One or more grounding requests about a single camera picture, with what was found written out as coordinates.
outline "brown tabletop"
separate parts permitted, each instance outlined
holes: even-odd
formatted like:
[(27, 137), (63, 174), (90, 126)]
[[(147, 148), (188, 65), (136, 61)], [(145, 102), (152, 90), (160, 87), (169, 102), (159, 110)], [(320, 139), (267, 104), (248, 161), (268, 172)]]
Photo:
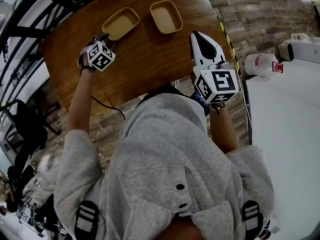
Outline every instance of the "brown tabletop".
[[(209, 0), (171, 0), (183, 20), (173, 34), (159, 32), (150, 5), (161, 0), (95, 0), (61, 23), (41, 45), (51, 82), (61, 105), (69, 108), (79, 80), (77, 60), (88, 40), (102, 33), (103, 23), (124, 7), (140, 17), (139, 24), (116, 43), (115, 61), (97, 71), (93, 96), (109, 106), (118, 106), (148, 91), (188, 76), (193, 70), (189, 36), (200, 31), (219, 43), (227, 60), (228, 45)], [(92, 102), (91, 115), (105, 108)]]

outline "rectangular container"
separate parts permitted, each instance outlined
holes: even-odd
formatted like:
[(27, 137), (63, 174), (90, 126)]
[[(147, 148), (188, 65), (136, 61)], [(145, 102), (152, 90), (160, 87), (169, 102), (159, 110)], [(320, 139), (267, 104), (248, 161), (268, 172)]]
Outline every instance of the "rectangular container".
[(110, 34), (110, 40), (116, 41), (131, 31), (139, 21), (136, 12), (129, 7), (125, 7), (104, 22), (102, 31)]
[(157, 28), (162, 34), (177, 32), (184, 25), (176, 5), (170, 0), (151, 4), (150, 12)]

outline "person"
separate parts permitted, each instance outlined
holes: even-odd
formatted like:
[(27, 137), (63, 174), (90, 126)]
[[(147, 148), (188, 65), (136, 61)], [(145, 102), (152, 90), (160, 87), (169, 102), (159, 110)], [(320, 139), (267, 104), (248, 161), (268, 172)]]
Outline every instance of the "person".
[(263, 224), (269, 221), (274, 189), (263, 151), (239, 148), (227, 108), (210, 111), (211, 140), (204, 109), (181, 94), (162, 92), (135, 108), (103, 174), (89, 136), (95, 72), (83, 61), (54, 192), (57, 216), (73, 238), (245, 239), (249, 201)]

